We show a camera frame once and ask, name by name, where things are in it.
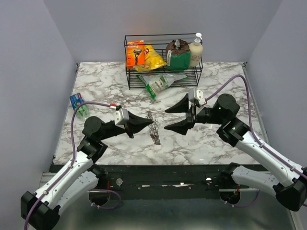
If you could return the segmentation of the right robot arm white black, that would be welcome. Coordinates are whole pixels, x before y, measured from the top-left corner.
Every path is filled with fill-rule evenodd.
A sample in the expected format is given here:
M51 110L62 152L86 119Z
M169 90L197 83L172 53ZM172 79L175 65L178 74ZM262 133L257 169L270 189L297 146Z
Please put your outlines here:
M216 132L221 140L245 152L269 171L265 174L231 163L221 175L222 185L230 188L239 184L259 189L276 197L285 208L298 211L307 199L307 169L265 143L250 126L238 119L240 106L233 96L220 95L210 108L205 106L201 91L197 93L197 96L186 94L166 109L167 113L185 113L186 118L165 129L186 135L196 123L220 125Z

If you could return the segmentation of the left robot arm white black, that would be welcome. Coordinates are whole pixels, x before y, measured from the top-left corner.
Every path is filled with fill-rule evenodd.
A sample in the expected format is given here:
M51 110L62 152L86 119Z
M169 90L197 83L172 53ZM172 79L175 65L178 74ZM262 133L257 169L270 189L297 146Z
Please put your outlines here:
M126 109L114 112L114 119L104 122L96 116L86 119L84 138L73 146L72 158L45 185L34 193L21 197L21 216L24 229L51 230L62 213L82 194L106 185L104 171L96 165L107 149L104 139L126 133L130 138L152 124L148 118L136 116Z

